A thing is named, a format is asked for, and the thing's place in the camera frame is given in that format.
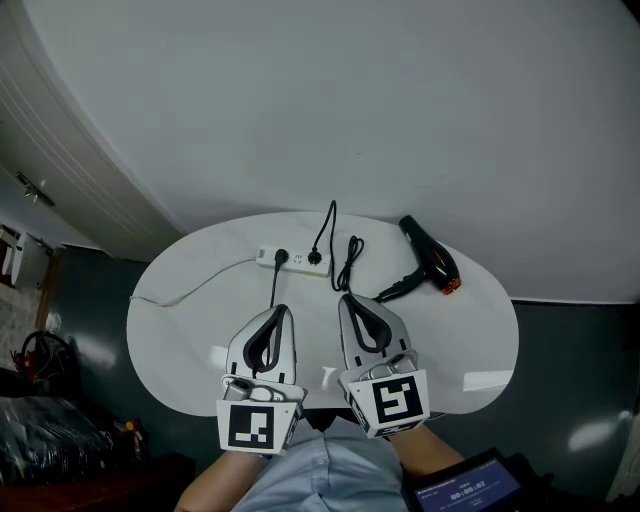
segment light blue shirt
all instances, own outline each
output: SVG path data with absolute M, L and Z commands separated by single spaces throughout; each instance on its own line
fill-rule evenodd
M 324 434 L 302 420 L 233 512 L 406 512 L 401 483 L 391 443 L 342 418 Z

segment wall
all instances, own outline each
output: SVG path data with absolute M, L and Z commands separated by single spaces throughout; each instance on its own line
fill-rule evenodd
M 622 3 L 23 1 L 186 231 L 336 198 L 414 214 L 515 297 L 640 290 L 640 27 Z

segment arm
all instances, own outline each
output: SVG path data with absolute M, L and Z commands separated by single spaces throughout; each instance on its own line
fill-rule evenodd
M 226 452 L 182 493 L 175 512 L 228 512 L 264 467 L 257 455 Z
M 412 477 L 435 473 L 462 462 L 462 456 L 424 425 L 389 438 L 400 463 Z

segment plug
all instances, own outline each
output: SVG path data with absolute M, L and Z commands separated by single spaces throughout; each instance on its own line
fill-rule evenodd
M 289 259 L 289 253 L 284 249 L 278 249 L 276 251 L 276 257 L 275 257 L 275 261 L 276 261 L 275 271 L 278 272 L 282 264 L 286 263 L 288 259 Z
M 311 249 L 311 252 L 309 253 L 309 256 L 307 256 L 307 259 L 312 265 L 317 265 L 322 261 L 322 254 L 320 254 L 318 252 L 318 249 L 314 247 L 313 249 Z

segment floor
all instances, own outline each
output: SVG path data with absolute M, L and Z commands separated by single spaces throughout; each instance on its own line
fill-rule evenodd
M 71 337 L 86 394 L 121 419 L 140 418 L 159 455 L 176 451 L 202 470 L 220 453 L 215 418 L 168 409 L 144 388 L 127 350 L 128 297 L 145 269 L 69 249 L 52 312 Z M 516 304 L 520 353 L 505 392 L 485 409 L 429 427 L 471 456 L 520 452 L 554 485 L 604 498 L 620 464 L 638 389 L 638 352 L 624 307 Z
M 22 350 L 35 330 L 40 295 L 39 290 L 16 290 L 0 283 L 0 368 L 15 369 L 11 352 Z

